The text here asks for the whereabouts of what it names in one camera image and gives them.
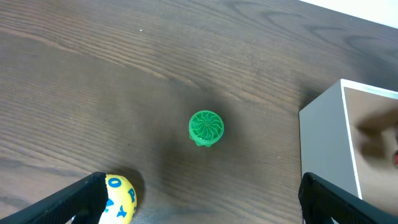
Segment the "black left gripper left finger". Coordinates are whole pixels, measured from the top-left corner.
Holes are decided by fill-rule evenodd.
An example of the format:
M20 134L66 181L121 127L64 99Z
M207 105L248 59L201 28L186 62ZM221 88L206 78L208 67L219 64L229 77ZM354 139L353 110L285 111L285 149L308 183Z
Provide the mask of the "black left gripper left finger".
M108 201L104 172L94 172L39 202L1 219L1 224L97 224Z

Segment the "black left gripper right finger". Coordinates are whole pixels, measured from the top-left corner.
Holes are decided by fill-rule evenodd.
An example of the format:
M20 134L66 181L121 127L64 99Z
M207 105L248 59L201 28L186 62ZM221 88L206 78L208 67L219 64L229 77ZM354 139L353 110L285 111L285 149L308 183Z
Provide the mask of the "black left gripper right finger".
M312 172L304 173L298 191L306 224L396 224L394 217Z

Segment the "yellow ball blue letters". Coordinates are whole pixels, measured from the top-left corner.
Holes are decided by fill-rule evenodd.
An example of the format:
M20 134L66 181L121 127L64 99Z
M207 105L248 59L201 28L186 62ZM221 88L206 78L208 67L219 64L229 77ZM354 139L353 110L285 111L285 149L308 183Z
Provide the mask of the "yellow ball blue letters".
M130 224L137 210L133 185L121 175L106 174L108 201L99 224Z

